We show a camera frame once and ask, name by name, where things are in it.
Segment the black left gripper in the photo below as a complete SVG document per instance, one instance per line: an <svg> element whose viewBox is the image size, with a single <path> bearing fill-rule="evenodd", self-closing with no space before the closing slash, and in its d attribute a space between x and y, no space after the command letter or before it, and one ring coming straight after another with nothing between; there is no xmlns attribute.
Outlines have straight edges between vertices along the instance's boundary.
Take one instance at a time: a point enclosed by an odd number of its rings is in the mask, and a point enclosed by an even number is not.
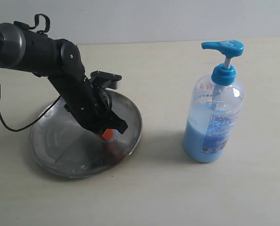
<svg viewBox="0 0 280 226"><path fill-rule="evenodd" d="M113 130L123 134L128 129L125 120L99 104L76 103L76 121L82 128L95 133L102 143L103 137L112 137Z"/></svg>

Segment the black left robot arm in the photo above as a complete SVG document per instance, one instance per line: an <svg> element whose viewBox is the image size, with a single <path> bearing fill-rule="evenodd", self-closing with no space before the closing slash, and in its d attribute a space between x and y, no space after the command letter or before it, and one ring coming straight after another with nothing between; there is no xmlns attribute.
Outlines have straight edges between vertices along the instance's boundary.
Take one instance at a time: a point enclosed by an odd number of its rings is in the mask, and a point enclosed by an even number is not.
<svg viewBox="0 0 280 226"><path fill-rule="evenodd" d="M25 24L0 24L0 68L46 77L65 101L78 124L99 136L115 129L123 134L127 123L112 111L107 88L116 89L122 77L94 71L85 75L78 47L66 39L53 40Z"/></svg>

